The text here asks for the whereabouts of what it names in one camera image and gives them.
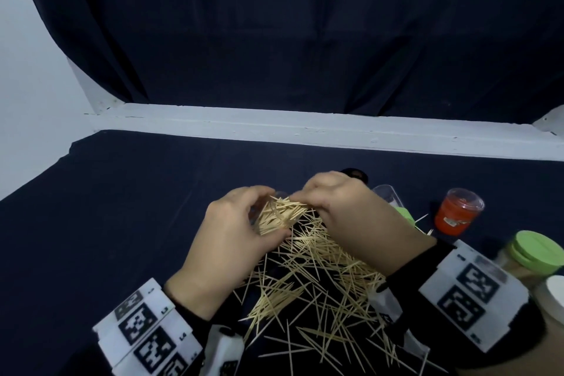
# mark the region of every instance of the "bundle of toothpicks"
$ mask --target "bundle of toothpicks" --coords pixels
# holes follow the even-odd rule
[[[422,368],[421,372],[415,371],[398,359],[395,345],[384,333],[384,320],[368,302],[368,292],[383,283],[384,276],[343,251],[328,236],[314,209],[287,198],[273,197],[262,209],[254,228],[261,235],[289,228],[292,236],[268,253],[235,291],[237,298],[243,292],[241,303],[250,286],[260,291],[254,307],[241,320],[249,323],[244,337],[247,347],[260,337],[286,344],[284,351],[259,357],[287,354],[290,374],[293,374],[292,354],[317,353],[320,362],[327,362],[342,375],[342,362],[335,357],[338,348],[349,362],[356,361],[363,372],[368,369],[374,372],[367,354],[374,356],[375,350],[364,351],[367,345],[383,353],[388,366],[396,363],[415,374],[422,373]],[[269,271],[273,265],[277,270]],[[302,309],[296,315],[286,316],[283,310],[294,302],[301,303]],[[316,318],[304,317],[307,309]],[[285,334],[284,339],[264,335],[274,321]],[[362,342],[351,333],[359,326],[365,334]]]

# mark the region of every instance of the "orange plastic cup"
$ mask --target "orange plastic cup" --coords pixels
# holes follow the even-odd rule
[[[474,192],[459,187],[451,189],[435,216],[435,226],[447,235],[460,235],[485,206]]]

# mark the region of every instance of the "green lid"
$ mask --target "green lid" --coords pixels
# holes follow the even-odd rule
[[[551,275],[564,266],[562,247],[532,230],[518,231],[508,249],[518,263],[539,275]]]
[[[394,207],[395,209],[398,210],[399,214],[401,214],[402,216],[405,217],[405,219],[412,225],[415,226],[415,220],[413,220],[413,217],[411,216],[411,214],[409,213],[409,211],[407,211],[407,209],[403,208],[403,207]]]

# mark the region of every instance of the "white lid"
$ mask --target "white lid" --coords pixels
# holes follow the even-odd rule
[[[564,277],[553,275],[535,288],[535,299],[545,312],[564,324]]]

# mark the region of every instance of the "dark blue tablecloth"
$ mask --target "dark blue tablecloth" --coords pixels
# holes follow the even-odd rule
[[[415,218],[451,187],[474,190],[486,210],[462,239],[487,255],[520,229],[564,245],[560,162],[102,131],[0,202],[1,373],[56,372],[135,288],[164,283],[208,202],[244,185],[293,192],[346,167],[393,185]]]

